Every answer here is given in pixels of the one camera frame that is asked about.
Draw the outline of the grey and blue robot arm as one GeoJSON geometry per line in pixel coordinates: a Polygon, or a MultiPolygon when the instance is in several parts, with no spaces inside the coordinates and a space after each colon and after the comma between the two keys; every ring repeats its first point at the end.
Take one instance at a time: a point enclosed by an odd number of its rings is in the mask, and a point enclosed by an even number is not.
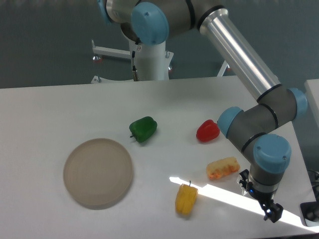
{"type": "Polygon", "coordinates": [[[257,105],[247,111],[231,107],[217,125],[250,162],[239,184],[256,199],[264,218],[277,222],[283,207],[273,197],[290,163],[289,143],[273,131],[304,114],[307,98],[286,89],[231,22],[217,0],[100,0],[105,23],[119,23],[129,41],[135,81],[166,80],[170,53],[166,41],[191,29],[206,36],[241,80],[257,105]]]}

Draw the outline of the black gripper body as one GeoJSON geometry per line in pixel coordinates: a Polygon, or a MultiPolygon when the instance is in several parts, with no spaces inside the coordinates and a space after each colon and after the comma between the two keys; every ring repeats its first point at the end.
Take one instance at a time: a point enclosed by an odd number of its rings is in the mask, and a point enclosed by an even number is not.
{"type": "Polygon", "coordinates": [[[257,182],[245,169],[238,175],[238,184],[242,190],[242,196],[250,195],[257,200],[261,206],[271,206],[274,204],[274,196],[279,187],[279,183],[275,185],[263,185],[257,182]]]}

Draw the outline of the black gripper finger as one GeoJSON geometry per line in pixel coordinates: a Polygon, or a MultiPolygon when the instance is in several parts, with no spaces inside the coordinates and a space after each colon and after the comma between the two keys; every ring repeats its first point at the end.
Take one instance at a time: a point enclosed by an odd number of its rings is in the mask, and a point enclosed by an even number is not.
{"type": "Polygon", "coordinates": [[[269,210],[270,221],[276,223],[279,219],[281,219],[284,208],[278,203],[272,203],[269,210]]]}
{"type": "Polygon", "coordinates": [[[259,205],[261,209],[264,211],[264,220],[267,221],[271,217],[271,210],[269,203],[267,201],[259,200],[259,205]]]}

